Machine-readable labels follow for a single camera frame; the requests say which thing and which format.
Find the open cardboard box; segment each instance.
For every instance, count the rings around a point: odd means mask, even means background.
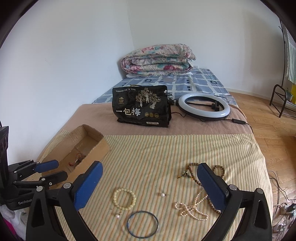
[[[88,125],[79,126],[67,135],[42,161],[56,159],[59,162],[59,167],[44,172],[42,175],[66,171],[67,180],[51,187],[51,189],[60,188],[66,182],[73,183],[80,174],[86,172],[94,161],[101,161],[109,150],[109,145],[102,133]],[[75,162],[79,153],[86,157],[77,166],[70,166],[69,163]]]

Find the tree illustration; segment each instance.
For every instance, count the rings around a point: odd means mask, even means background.
[[[151,109],[155,108],[157,102],[160,102],[160,98],[153,94],[148,88],[144,88],[141,92],[136,96],[136,101],[140,103],[140,106],[143,107],[143,101],[146,103],[152,103],[149,107]]]

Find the folded quilt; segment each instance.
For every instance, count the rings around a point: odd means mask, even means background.
[[[180,75],[192,70],[191,60],[195,55],[185,44],[154,45],[130,52],[122,59],[121,67],[139,76]]]

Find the striped curtain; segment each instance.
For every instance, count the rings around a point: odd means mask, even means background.
[[[284,41],[286,45],[286,74],[293,84],[296,84],[296,43],[289,31],[283,25]]]

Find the black package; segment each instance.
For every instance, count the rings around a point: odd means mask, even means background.
[[[131,86],[112,89],[112,108],[119,122],[168,127],[171,116],[167,87]]]

